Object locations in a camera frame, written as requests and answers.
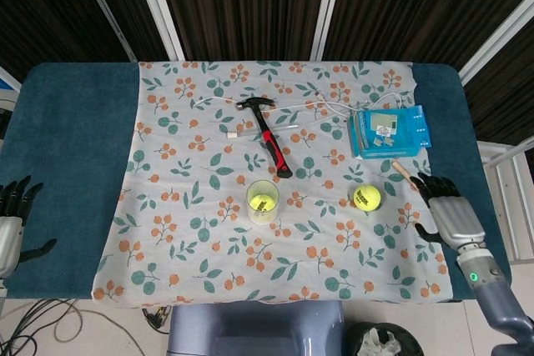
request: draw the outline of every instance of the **floral tablecloth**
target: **floral tablecloth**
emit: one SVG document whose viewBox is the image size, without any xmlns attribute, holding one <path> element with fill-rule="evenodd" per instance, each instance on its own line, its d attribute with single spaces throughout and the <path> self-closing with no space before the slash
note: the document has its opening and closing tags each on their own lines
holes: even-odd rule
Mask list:
<svg viewBox="0 0 534 356">
<path fill-rule="evenodd" d="M 434 303 L 452 297 L 441 246 L 417 235 L 434 222 L 390 160 L 351 157 L 346 123 L 323 103 L 409 107 L 408 63 L 140 63 L 139 106 L 123 189 L 93 282 L 116 307 L 235 300 L 369 299 Z M 266 96 L 264 113 L 294 176 L 279 179 L 250 110 L 228 100 Z M 291 107 L 305 104 L 304 107 Z M 338 109 L 346 114 L 343 108 Z M 294 129 L 277 127 L 298 125 Z M 228 131 L 248 135 L 227 139 Z M 430 172 L 426 151 L 401 160 Z M 253 224 L 246 188 L 270 179 L 278 218 Z M 375 185 L 381 207 L 350 193 Z"/>
</svg>

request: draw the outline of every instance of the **tennis ball in cup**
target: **tennis ball in cup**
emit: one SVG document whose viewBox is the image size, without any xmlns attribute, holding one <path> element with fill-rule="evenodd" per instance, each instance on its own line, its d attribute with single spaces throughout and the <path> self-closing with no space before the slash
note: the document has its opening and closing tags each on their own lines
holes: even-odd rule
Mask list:
<svg viewBox="0 0 534 356">
<path fill-rule="evenodd" d="M 250 207 L 256 212 L 269 212 L 275 206 L 275 201 L 269 195 L 256 195 L 250 201 Z"/>
<path fill-rule="evenodd" d="M 372 185 L 361 185 L 354 191 L 354 203 L 359 210 L 372 212 L 380 206 L 380 191 Z"/>
</svg>

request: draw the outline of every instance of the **dark curtain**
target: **dark curtain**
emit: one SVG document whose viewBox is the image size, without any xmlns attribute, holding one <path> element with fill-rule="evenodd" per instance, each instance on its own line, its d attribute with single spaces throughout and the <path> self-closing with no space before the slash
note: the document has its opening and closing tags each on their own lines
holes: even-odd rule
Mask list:
<svg viewBox="0 0 534 356">
<path fill-rule="evenodd" d="M 521 0 L 336 0 L 324 60 L 460 69 Z"/>
<path fill-rule="evenodd" d="M 106 0 L 138 60 L 168 60 L 146 0 Z"/>
<path fill-rule="evenodd" d="M 310 59 L 320 0 L 168 2 L 187 59 Z"/>
<path fill-rule="evenodd" d="M 0 0 L 0 66 L 22 81 L 42 62 L 127 62 L 95 0 Z"/>
<path fill-rule="evenodd" d="M 519 142 L 534 135 L 534 20 L 466 85 L 481 141 Z"/>
</svg>

